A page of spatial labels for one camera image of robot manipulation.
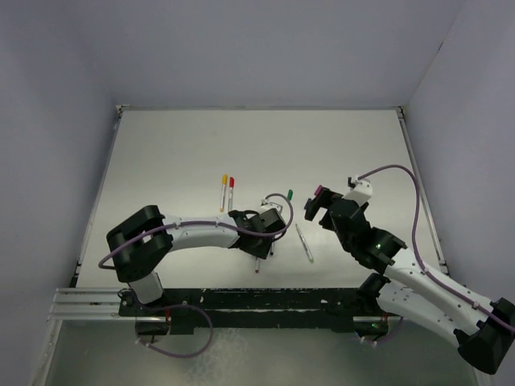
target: cable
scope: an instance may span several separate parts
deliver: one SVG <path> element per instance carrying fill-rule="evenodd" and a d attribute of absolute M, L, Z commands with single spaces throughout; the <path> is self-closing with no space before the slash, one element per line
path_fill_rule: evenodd
<path fill-rule="evenodd" d="M 180 223 L 179 226 L 180 227 L 189 227 L 189 226 L 192 226 L 192 225 L 216 225 L 216 226 L 220 226 L 220 227 L 223 227 L 223 228 L 232 229 L 233 231 L 237 231 L 239 233 L 244 233 L 244 234 L 249 235 L 249 236 L 275 237 L 277 235 L 281 235 L 281 234 L 285 233 L 288 230 L 288 228 L 290 227 L 291 223 L 293 222 L 293 206 L 291 205 L 290 200 L 285 195 L 282 195 L 281 193 L 271 193 L 271 194 L 267 195 L 265 197 L 265 199 L 269 199 L 270 197 L 280 197 L 280 198 L 284 199 L 286 201 L 286 203 L 288 204 L 288 207 L 290 208 L 290 219 L 288 220 L 288 222 L 286 223 L 286 225 L 285 225 L 285 227 L 283 229 L 280 229 L 280 230 L 278 230 L 276 232 L 271 232 L 271 233 L 253 232 L 253 231 L 249 231 L 249 230 L 244 229 L 244 228 L 236 227 L 236 226 L 231 225 L 231 224 L 217 223 L 216 221 L 206 221 L 206 220 L 184 221 L 183 223 Z M 98 262 L 98 268 L 100 268 L 100 269 L 115 270 L 114 267 L 105 265 L 105 262 L 107 260 L 112 259 L 115 255 L 119 254 L 123 249 L 125 249 L 128 246 L 134 244 L 137 241 L 140 241 L 144 237 L 153 235 L 154 233 L 161 232 L 161 231 L 164 231 L 164 230 L 170 229 L 170 228 L 177 228 L 177 225 L 175 223 L 161 225 L 160 227 L 153 228 L 150 231 L 146 231 L 144 233 L 141 233 L 141 234 L 137 235 L 136 237 L 133 237 L 132 239 L 126 241 L 125 243 L 123 243 L 122 245 L 120 245 L 119 247 L 117 247 L 113 251 L 111 251 L 111 253 L 109 253 L 108 255 L 103 257 Z"/>
<path fill-rule="evenodd" d="M 148 311 L 158 312 L 158 311 L 176 310 L 176 309 L 181 309 L 181 308 L 182 309 L 188 308 L 190 310 L 197 311 L 199 314 L 201 314 L 202 316 L 205 317 L 205 319 L 208 321 L 208 325 L 209 325 L 209 338 L 208 338 L 208 341 L 199 350 L 197 350 L 195 352 L 192 352 L 191 354 L 176 354 L 174 352 L 169 352 L 169 351 L 163 350 L 162 348 L 156 347 L 156 346 L 154 346 L 154 345 L 152 345 L 150 343 L 144 343 L 141 340 L 141 337 L 139 336 L 138 331 L 134 328 L 134 332 L 136 334 L 136 338 L 137 338 L 137 342 L 138 343 L 142 344 L 145 347 L 150 348 L 151 350 L 154 350 L 154 351 L 158 352 L 159 354 L 170 356 L 171 358 L 180 358 L 180 359 L 194 358 L 194 357 L 202 354 L 204 351 L 206 351 L 208 349 L 209 344 L 212 341 L 212 336 L 213 336 L 214 330 L 213 330 L 213 326 L 212 326 L 212 321 L 209 318 L 209 315 L 206 313 L 206 311 L 202 310 L 201 308 L 199 308 L 197 306 L 192 306 L 190 304 L 175 304 L 173 306 L 149 307 L 149 306 L 145 306 L 143 303 L 141 303 L 139 301 L 138 297 L 136 296 L 136 294 L 133 293 L 133 297 L 132 298 L 138 304 L 138 306 L 140 306 L 142 309 L 148 310 Z"/>
<path fill-rule="evenodd" d="M 449 285 L 446 285 L 445 283 L 442 283 L 435 275 L 433 275 L 431 272 L 426 270 L 426 265 L 424 264 L 424 261 L 422 260 L 420 256 L 420 252 L 418 251 L 418 245 L 417 245 L 417 222 L 418 222 L 418 214 L 420 212 L 420 186 L 418 185 L 417 178 L 414 176 L 413 172 L 408 169 L 407 167 L 403 165 L 386 165 L 382 167 L 378 167 L 377 169 L 371 170 L 368 173 L 365 173 L 364 175 L 359 176 L 357 179 L 366 179 L 370 175 L 374 175 L 380 171 L 387 170 L 387 169 L 401 169 L 405 171 L 413 181 L 414 188 L 415 188 L 415 216 L 413 221 L 413 227 L 411 229 L 411 244 L 413 245 L 413 251 L 415 255 L 415 260 L 417 261 L 418 265 L 422 268 L 422 271 L 438 286 L 446 290 L 447 292 L 455 295 L 457 298 L 460 298 L 464 302 L 470 304 L 473 308 L 478 309 L 483 314 L 487 315 L 489 318 L 494 320 L 497 324 L 504 327 L 506 330 L 511 332 L 512 334 L 515 334 L 515 327 L 510 326 L 508 323 L 504 322 L 500 318 L 498 318 L 496 315 L 492 314 L 490 311 L 485 309 L 481 304 L 477 305 L 476 302 L 474 302 L 472 299 L 468 298 L 467 296 L 461 294 L 460 292 L 456 291 L 455 289 L 451 288 Z"/>

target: white tabletop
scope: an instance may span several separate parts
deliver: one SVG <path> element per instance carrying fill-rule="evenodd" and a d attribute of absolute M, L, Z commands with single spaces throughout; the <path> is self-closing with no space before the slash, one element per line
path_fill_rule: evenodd
<path fill-rule="evenodd" d="M 233 176 L 234 209 L 259 205 L 271 192 L 294 191 L 297 222 L 311 248 L 310 264 L 292 228 L 275 255 L 254 272 L 238 250 L 194 248 L 169 253 L 157 268 L 164 287 L 356 287 L 370 274 L 343 251 L 336 235 L 303 219 L 320 185 L 347 191 L 347 177 L 390 163 L 410 166 L 402 129 L 384 111 L 125 111 L 87 241 L 77 286 L 122 287 L 98 261 L 109 252 L 106 233 L 148 204 L 177 216 L 217 216 L 223 174 Z M 409 246 L 414 188 L 399 170 L 370 178 L 366 212 Z M 284 211 L 285 218 L 289 212 Z M 438 266 L 424 211 L 418 224 L 422 257 Z"/>

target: wall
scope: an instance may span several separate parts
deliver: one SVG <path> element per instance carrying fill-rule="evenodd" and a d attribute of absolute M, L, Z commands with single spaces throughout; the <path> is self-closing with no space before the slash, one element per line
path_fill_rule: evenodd
<path fill-rule="evenodd" d="M 453 277 L 515 302 L 515 2 L 472 0 L 406 108 Z M 496 376 L 513 385 L 515 348 Z"/>
<path fill-rule="evenodd" d="M 405 104 L 463 0 L 66 2 L 117 103 Z"/>
<path fill-rule="evenodd" d="M 57 2 L 0 4 L 0 374 L 26 385 L 78 257 L 114 102 Z"/>

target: orange marker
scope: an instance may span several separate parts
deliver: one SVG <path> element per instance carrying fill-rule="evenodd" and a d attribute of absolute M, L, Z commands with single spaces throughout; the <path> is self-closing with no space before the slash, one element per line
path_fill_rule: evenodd
<path fill-rule="evenodd" d="M 233 209 L 233 191 L 234 191 L 234 178 L 229 179 L 229 201 L 227 203 L 227 212 Z"/>
<path fill-rule="evenodd" d="M 225 207 L 225 192 L 227 191 L 227 175 L 222 177 L 222 202 L 220 203 L 220 211 L 224 211 Z"/>

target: marker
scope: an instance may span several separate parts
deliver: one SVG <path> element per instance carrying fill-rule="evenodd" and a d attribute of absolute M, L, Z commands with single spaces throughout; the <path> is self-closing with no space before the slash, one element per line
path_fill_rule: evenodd
<path fill-rule="evenodd" d="M 313 255 L 311 254 L 311 250 L 309 249 L 309 246 L 307 245 L 306 238 L 304 237 L 303 233 L 300 231 L 299 225 L 295 223 L 295 228 L 297 229 L 297 233 L 300 237 L 300 242 L 303 243 L 304 251 L 306 251 L 307 259 L 310 263 L 314 263 L 315 259 L 313 259 Z"/>
<path fill-rule="evenodd" d="M 227 212 L 233 209 L 233 190 L 234 190 L 234 178 L 229 179 L 229 202 L 227 203 Z"/>
<path fill-rule="evenodd" d="M 227 175 L 222 177 L 222 202 L 220 203 L 220 211 L 224 211 L 225 207 L 225 192 L 227 191 Z"/>

